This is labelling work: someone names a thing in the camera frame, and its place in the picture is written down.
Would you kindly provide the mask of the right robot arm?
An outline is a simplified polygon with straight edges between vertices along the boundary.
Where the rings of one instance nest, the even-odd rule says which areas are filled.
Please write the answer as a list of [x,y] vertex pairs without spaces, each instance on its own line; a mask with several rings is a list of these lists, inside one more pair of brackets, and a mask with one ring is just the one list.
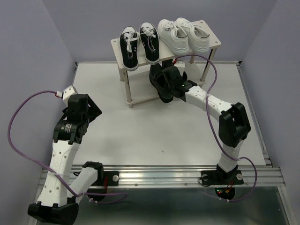
[[241,170],[238,169],[239,153],[243,141],[251,130],[243,104],[225,102],[203,90],[191,80],[184,80],[176,66],[163,69],[163,75],[174,97],[194,105],[207,114],[210,128],[212,120],[218,122],[218,130],[213,135],[221,148],[221,157],[215,170],[202,171],[201,185],[242,185]]

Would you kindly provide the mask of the black leather loafer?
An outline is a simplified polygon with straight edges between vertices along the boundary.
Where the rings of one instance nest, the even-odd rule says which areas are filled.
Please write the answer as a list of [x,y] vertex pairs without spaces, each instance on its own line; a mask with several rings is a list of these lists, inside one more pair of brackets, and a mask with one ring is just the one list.
[[180,75],[182,76],[183,80],[186,81],[188,76],[185,72],[185,68],[184,69],[181,69],[181,68],[178,68],[179,72],[180,72]]
[[164,103],[170,103],[173,101],[173,95],[169,91],[162,71],[163,67],[159,63],[151,65],[149,79],[152,86],[157,90],[160,100]]

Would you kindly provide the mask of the black canvas sneaker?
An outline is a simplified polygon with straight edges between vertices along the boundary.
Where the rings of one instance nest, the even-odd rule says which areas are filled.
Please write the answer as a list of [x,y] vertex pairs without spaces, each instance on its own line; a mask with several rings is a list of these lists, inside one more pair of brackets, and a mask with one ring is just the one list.
[[127,26],[120,35],[122,65],[127,71],[135,71],[138,68],[138,43],[139,33],[134,27]]
[[144,47],[145,60],[155,65],[160,60],[159,35],[155,26],[150,22],[143,22],[139,28],[140,39]]

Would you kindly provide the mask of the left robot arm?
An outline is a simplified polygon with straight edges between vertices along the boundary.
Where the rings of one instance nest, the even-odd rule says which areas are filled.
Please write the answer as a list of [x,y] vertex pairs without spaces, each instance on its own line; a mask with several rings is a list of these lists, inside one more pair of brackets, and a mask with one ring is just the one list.
[[78,215],[79,202],[92,184],[104,181],[103,165],[86,162],[83,171],[69,184],[74,158],[89,124],[101,110],[87,94],[73,94],[67,100],[64,115],[54,128],[52,159],[44,187],[28,215],[44,223],[72,225]]

